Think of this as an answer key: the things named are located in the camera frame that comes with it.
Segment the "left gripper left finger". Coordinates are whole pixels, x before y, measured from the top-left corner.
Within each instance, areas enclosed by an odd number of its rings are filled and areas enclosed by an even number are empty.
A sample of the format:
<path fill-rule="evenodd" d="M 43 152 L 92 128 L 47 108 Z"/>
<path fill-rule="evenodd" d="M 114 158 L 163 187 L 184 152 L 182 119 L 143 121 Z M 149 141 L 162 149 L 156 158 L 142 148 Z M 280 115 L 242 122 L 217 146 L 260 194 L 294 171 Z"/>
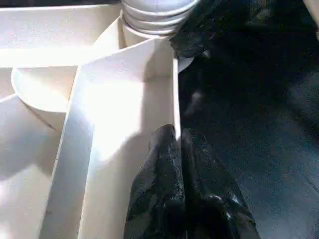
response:
<path fill-rule="evenodd" d="M 186 238 L 180 148 L 171 124 L 151 136 L 145 163 L 132 183 L 123 237 Z"/>

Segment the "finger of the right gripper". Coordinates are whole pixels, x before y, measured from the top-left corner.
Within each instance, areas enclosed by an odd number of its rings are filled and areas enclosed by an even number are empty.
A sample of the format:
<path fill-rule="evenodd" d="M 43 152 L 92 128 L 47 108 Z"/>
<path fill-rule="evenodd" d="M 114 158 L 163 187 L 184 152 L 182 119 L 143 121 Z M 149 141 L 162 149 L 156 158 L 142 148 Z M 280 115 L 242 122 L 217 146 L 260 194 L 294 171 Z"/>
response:
<path fill-rule="evenodd" d="M 171 39 L 180 58 L 200 55 L 214 38 L 241 26 L 248 18 L 248 0 L 201 0 Z"/>

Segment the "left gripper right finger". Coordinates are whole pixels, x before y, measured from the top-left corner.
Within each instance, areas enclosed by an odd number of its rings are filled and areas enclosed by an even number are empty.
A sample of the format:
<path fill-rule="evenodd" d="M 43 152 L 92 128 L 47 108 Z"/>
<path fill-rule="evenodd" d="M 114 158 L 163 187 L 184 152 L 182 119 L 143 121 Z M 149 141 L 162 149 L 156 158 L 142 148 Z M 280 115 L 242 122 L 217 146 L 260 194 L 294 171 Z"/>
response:
<path fill-rule="evenodd" d="M 181 134 L 182 171 L 190 239 L 258 239 L 255 220 L 229 171 L 204 135 Z"/>

